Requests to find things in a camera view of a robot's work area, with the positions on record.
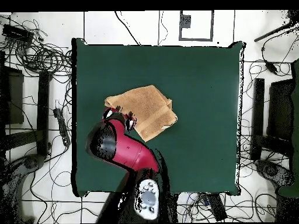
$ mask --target power adapter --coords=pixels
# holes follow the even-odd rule
[[[272,62],[268,62],[267,60],[265,60],[265,65],[266,68],[273,74],[277,75],[277,68],[275,67],[274,63]]]

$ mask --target black cable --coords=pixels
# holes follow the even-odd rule
[[[58,223],[57,221],[58,221],[58,219],[59,219],[61,216],[63,216],[63,215],[71,215],[71,214],[74,214],[74,213],[77,213],[77,212],[81,212],[83,209],[86,210],[86,211],[88,211],[89,213],[91,213],[91,214],[94,215],[94,216],[97,216],[97,217],[99,216],[99,215],[93,213],[93,212],[92,212],[90,209],[88,209],[88,208],[81,208],[81,209],[78,209],[78,210],[76,210],[76,211],[62,213],[62,214],[59,215],[59,217],[55,220],[54,224]]]
[[[261,193],[261,194],[259,194],[256,198],[255,198],[255,201],[254,201],[254,203],[255,203],[255,211],[256,211],[256,215],[258,216],[258,218],[259,218],[259,220],[261,221],[261,222],[263,222],[263,220],[260,218],[260,216],[259,216],[259,214],[261,214],[259,211],[258,211],[258,208],[257,208],[257,201],[258,201],[258,198],[259,197],[261,197],[261,196],[263,196],[263,195],[267,195],[268,197],[272,197],[272,198],[274,198],[275,200],[276,200],[276,198],[273,196],[273,195],[271,195],[271,194],[269,194],[269,193]]]
[[[26,119],[27,119],[27,121],[28,121],[28,124],[29,124],[30,127],[31,127],[31,130],[32,130],[33,133],[34,133],[35,141],[36,141],[36,143],[37,143],[36,132],[35,132],[35,130],[33,129],[33,126],[31,125],[31,123],[30,123],[30,121],[29,121],[29,119],[28,119],[27,114],[23,111],[23,109],[21,109],[20,107],[18,107],[17,105],[15,105],[14,103],[12,103],[11,101],[10,101],[10,104],[14,105],[17,109],[19,109],[19,110],[21,110],[21,111],[23,112],[23,114],[25,115],[25,117],[26,117]]]
[[[46,212],[46,210],[47,210],[47,208],[48,208],[48,204],[47,204],[43,199],[41,199],[40,197],[38,197],[38,196],[33,192],[33,190],[32,190],[32,184],[33,184],[34,180],[35,180],[35,171],[33,172],[33,180],[32,180],[32,182],[31,182],[31,184],[30,184],[30,188],[29,188],[29,190],[31,191],[31,193],[32,193],[33,196],[35,196],[38,200],[40,200],[41,202],[45,203],[45,205],[46,205],[46,208],[44,209],[43,213],[40,215],[39,219],[37,220],[37,224],[39,224],[41,217],[44,215],[44,213]]]
[[[249,216],[245,211],[243,211],[241,208],[239,208],[241,211],[243,211],[247,216],[248,218],[243,218],[243,217],[237,217],[237,218],[234,218],[234,219],[244,219],[244,220],[252,220],[253,216],[254,216],[254,211],[253,211],[253,196],[251,195],[251,193],[243,186],[241,186],[252,198],[251,200],[251,203],[252,203],[252,215]]]
[[[124,27],[128,30],[128,33],[131,35],[131,37],[133,38],[133,40],[136,42],[136,44],[138,45],[138,46],[140,46],[141,44],[139,43],[139,42],[137,42],[137,40],[134,38],[134,36],[131,34],[131,31],[128,29],[128,27],[126,26],[126,24],[124,24],[124,22],[121,20],[121,19],[119,19],[119,16],[117,15],[117,13],[116,13],[116,11],[114,12],[115,13],[115,15],[116,15],[116,17],[118,18],[118,20],[124,25]]]
[[[56,181],[56,179],[61,175],[61,174],[63,174],[63,173],[69,173],[69,174],[71,174],[69,171],[62,171],[61,173],[59,173],[56,177],[55,177],[55,179],[53,180],[53,184],[52,184],[52,189],[51,189],[51,203],[52,203],[52,206],[51,206],[51,215],[50,216],[52,216],[52,219],[53,219],[53,223],[56,221],[55,220],[55,210],[56,210],[56,207],[55,207],[55,209],[52,211],[52,208],[53,208],[53,205],[55,204],[55,203],[53,203],[53,188],[54,188],[54,185],[56,184],[56,185],[58,185],[55,181]],[[59,187],[66,187],[66,186],[69,186],[71,183],[69,183],[69,184],[67,184],[67,185],[65,185],[65,186],[62,186],[62,185],[58,185]]]
[[[192,198],[191,196],[193,194],[196,194],[197,198]],[[198,194],[198,193],[189,193],[187,201],[186,201],[186,205],[178,205],[178,206],[183,207],[185,209],[183,213],[180,213],[179,211],[177,211],[178,215],[182,216],[182,223],[186,222],[187,216],[191,219],[191,222],[193,222],[193,221],[196,221],[196,222],[208,221],[208,222],[210,222],[209,220],[214,218],[214,217],[210,217],[211,215],[213,215],[212,213],[209,216],[204,216],[200,212],[200,209],[204,210],[204,211],[209,211],[209,210],[208,209],[203,209],[200,204],[202,204],[200,194]],[[198,214],[202,215],[203,218],[198,219],[197,218]]]
[[[163,40],[161,40],[159,43],[158,43],[158,46],[162,43],[162,41],[164,41],[164,40],[166,40],[166,38],[167,38],[167,36],[168,36],[168,29],[164,26],[164,24],[163,24],[163,22],[162,22],[162,20],[163,20],[163,15],[164,15],[164,10],[163,10],[163,12],[162,12],[162,16],[161,16],[161,20],[160,20],[160,22],[161,22],[161,25],[164,27],[164,29],[166,30],[166,36],[165,36],[165,38],[163,39]]]
[[[61,137],[61,135],[57,135],[57,136],[55,136],[55,138],[53,139],[52,143],[54,142],[54,140],[55,140],[57,137]],[[62,154],[59,155],[59,158],[58,158],[58,160],[56,161],[56,163],[60,160],[61,156],[62,156]],[[49,171],[48,171],[48,172],[49,172],[49,175],[50,175],[50,178],[51,178],[53,184],[55,184],[55,185],[57,185],[57,186],[59,186],[59,187],[69,186],[70,184],[68,184],[68,185],[59,185],[59,184],[57,184],[57,183],[55,182],[55,180],[53,180],[52,175],[51,175],[51,169],[52,169],[52,168],[51,168],[51,155],[50,155],[50,159],[49,159]]]
[[[37,104],[36,104],[36,102],[34,101],[34,99],[33,99],[33,96],[32,96],[32,95],[30,95],[30,96],[27,96],[27,97],[23,97],[23,99],[27,99],[27,98],[31,98],[34,104],[29,104],[29,103],[22,103],[22,104],[24,104],[24,105],[32,105],[32,106],[37,106]]]
[[[33,20],[33,22],[25,20],[22,24],[16,21],[13,22],[17,24],[15,27],[33,32],[35,34],[33,37],[33,42],[30,45],[21,43],[11,38],[6,38],[5,45],[3,47],[15,49],[15,56],[19,62],[19,65],[24,67],[25,71],[30,75],[30,77],[38,76],[33,76],[29,72],[38,73],[39,71],[44,70],[52,72],[53,75],[70,77],[70,72],[67,71],[67,68],[71,68],[71,51],[67,51],[66,54],[64,54],[61,47],[58,47],[54,44],[43,44],[40,33],[43,33],[45,36],[47,36],[47,34],[39,29],[39,24],[36,20]],[[34,24],[35,29],[26,27],[24,25],[26,22]],[[33,51],[33,54],[28,54],[28,49]]]
[[[261,49],[261,50],[262,50],[262,57],[263,57],[263,60],[264,60],[264,62],[266,63],[267,68],[268,68],[272,73],[274,73],[274,74],[277,75],[277,76],[285,76],[285,75],[289,75],[288,73],[290,72],[290,64],[288,64],[288,72],[287,72],[287,73],[284,73],[284,72],[281,70],[281,65],[283,64],[284,60],[287,58],[288,54],[290,53],[290,51],[291,51],[291,49],[292,49],[294,43],[298,40],[299,35],[297,35],[297,37],[295,38],[294,42],[292,43],[290,49],[288,50],[286,56],[283,58],[282,62],[280,63],[280,65],[279,65],[279,71],[278,71],[277,68],[275,67],[275,64],[274,64],[274,63],[269,62],[269,61],[267,61],[267,60],[265,59],[265,57],[264,57],[265,45],[266,45],[270,40],[272,40],[272,39],[274,39],[274,38],[276,38],[276,37],[279,37],[279,36],[281,36],[281,35],[283,35],[283,34],[291,33],[291,32],[293,32],[293,31],[295,31],[295,30],[298,30],[298,29],[299,29],[299,27],[295,27],[295,28],[293,28],[293,29],[284,31],[283,33],[280,33],[280,34],[278,34],[278,35],[275,35],[275,36],[269,38],[269,39],[266,40],[265,43],[263,44],[263,47],[262,47],[262,49]]]
[[[52,214],[50,216],[48,216],[41,224],[45,223],[51,216],[52,216]]]

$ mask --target green tablecloth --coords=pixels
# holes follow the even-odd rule
[[[78,191],[115,191],[125,171],[85,152],[104,99],[154,85],[178,117],[146,145],[168,167],[171,191],[237,194],[237,119],[242,43],[231,48],[85,45],[77,39]],[[135,131],[131,136],[142,139]]]

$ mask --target black stand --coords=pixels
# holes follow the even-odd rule
[[[8,73],[5,70],[5,53],[0,52],[0,223],[32,223],[20,216],[22,184],[24,178],[41,168],[48,149],[48,100],[51,75],[39,73],[39,99],[37,104],[37,131],[5,135],[5,116],[8,113]],[[37,154],[28,155],[12,163],[6,162],[5,152],[12,148],[36,142]]]
[[[275,29],[273,31],[270,31],[258,38],[255,39],[255,42],[258,42],[260,40],[263,40],[266,37],[269,37],[272,34],[278,33],[284,29],[289,29],[290,27],[293,27],[296,23],[298,23],[299,19],[299,10],[288,10],[288,17],[290,18],[290,22],[288,24],[283,25],[282,27],[279,27],[278,29]]]

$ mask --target towel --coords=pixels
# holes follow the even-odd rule
[[[133,112],[137,120],[134,128],[144,142],[156,137],[178,120],[172,111],[172,100],[167,99],[154,85],[107,97],[105,106],[120,106],[123,114]]]

